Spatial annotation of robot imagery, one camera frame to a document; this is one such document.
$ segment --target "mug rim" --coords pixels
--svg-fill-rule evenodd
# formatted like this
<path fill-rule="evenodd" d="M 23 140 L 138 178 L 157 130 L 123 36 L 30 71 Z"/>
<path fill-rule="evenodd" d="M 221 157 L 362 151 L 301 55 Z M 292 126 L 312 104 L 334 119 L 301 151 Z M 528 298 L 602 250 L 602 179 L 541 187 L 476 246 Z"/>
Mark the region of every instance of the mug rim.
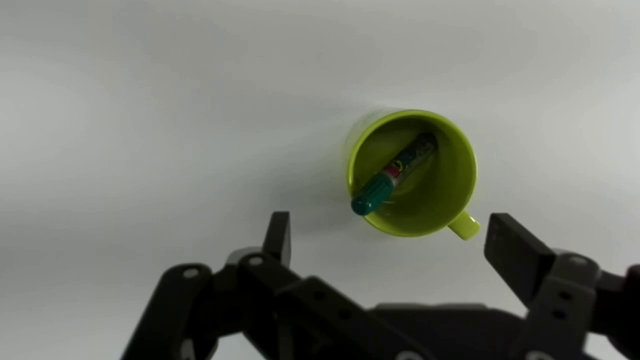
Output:
<path fill-rule="evenodd" d="M 354 140 L 351 147 L 350 147 L 350 156 L 348 156 L 348 172 L 346 172 L 346 184 L 348 184 L 348 192 L 351 196 L 354 187 L 354 163 L 356 163 L 356 157 L 359 154 L 359 147 L 362 144 L 384 123 L 390 123 L 393 119 L 401 119 L 401 118 L 407 118 L 407 115 L 417 115 L 417 118 L 425 118 L 425 119 L 436 119 L 443 126 L 447 126 L 456 136 L 458 140 L 461 141 L 461 146 L 468 149 L 470 154 L 470 160 L 471 160 L 471 165 L 470 165 L 470 190 L 468 194 L 464 196 L 464 201 L 460 205 L 460 210 L 456 211 L 456 216 L 452 216 L 446 223 L 442 223 L 439 228 L 452 223 L 454 218 L 458 218 L 461 211 L 465 211 L 465 205 L 468 201 L 471 200 L 473 192 L 476 192 L 476 179 L 477 179 L 477 163 L 476 163 L 476 151 L 470 144 L 470 140 L 465 137 L 465 134 L 452 121 L 447 119 L 446 115 L 437 113 L 437 111 L 430 111 L 430 110 L 417 110 L 417 107 L 407 107 L 407 110 L 391 110 L 391 111 L 386 111 L 382 115 L 375 115 L 362 131 L 359 136 Z M 422 231 L 405 231 L 401 228 L 395 228 L 395 226 L 384 226 L 384 223 L 377 223 L 371 219 L 371 216 L 364 216 L 364 219 L 377 228 L 379 231 L 384 233 L 391 233 L 391 236 L 401 236 L 401 238 L 416 238 L 416 236 L 425 236 L 425 233 L 432 233 L 432 231 L 437 231 L 439 228 L 430 228 L 430 230 L 422 230 Z"/>

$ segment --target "mug handle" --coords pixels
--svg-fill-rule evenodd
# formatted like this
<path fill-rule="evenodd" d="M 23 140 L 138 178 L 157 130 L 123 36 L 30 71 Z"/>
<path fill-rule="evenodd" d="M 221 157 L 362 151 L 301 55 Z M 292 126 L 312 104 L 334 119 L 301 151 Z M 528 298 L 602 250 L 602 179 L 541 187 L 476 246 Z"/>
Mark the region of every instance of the mug handle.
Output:
<path fill-rule="evenodd" d="M 479 231 L 479 222 L 464 210 L 447 223 L 447 228 L 461 239 L 470 239 Z"/>

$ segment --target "white surface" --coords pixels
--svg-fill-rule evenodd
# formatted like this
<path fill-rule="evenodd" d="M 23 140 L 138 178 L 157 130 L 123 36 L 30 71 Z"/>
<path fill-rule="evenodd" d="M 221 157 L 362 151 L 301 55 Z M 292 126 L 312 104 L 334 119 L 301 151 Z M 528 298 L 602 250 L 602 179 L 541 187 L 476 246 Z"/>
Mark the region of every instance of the white surface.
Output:
<path fill-rule="evenodd" d="M 348 211 L 339 146 L 379 105 L 468 131 L 483 223 L 507 210 L 622 272 L 640 257 L 637 18 L 631 0 L 0 1 L 0 357 L 117 357 L 168 266 L 220 267 L 275 208 L 293 267 L 366 306 L 522 312 L 482 236 L 391 239 Z"/>

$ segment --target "green marker cap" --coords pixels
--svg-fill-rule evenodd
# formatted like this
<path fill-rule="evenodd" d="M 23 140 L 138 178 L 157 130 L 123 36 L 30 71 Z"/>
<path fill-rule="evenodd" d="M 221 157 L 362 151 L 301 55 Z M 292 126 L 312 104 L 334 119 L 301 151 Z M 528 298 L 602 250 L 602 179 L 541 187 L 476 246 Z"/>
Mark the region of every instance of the green marker cap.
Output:
<path fill-rule="evenodd" d="M 357 216 L 375 211 L 393 192 L 393 182 L 386 173 L 375 173 L 366 187 L 351 200 Z"/>

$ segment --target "yellow-green mug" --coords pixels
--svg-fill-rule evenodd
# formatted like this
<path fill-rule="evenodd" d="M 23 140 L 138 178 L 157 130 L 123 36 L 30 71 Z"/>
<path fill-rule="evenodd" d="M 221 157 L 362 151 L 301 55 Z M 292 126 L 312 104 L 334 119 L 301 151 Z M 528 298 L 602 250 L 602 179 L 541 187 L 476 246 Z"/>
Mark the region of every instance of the yellow-green mug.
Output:
<path fill-rule="evenodd" d="M 375 111 L 362 118 L 346 141 L 346 185 L 354 196 L 419 131 L 432 131 L 436 154 L 401 179 L 391 197 L 364 216 L 391 236 L 424 236 L 443 226 L 461 239 L 479 223 L 465 211 L 476 187 L 476 156 L 464 131 L 427 110 Z"/>

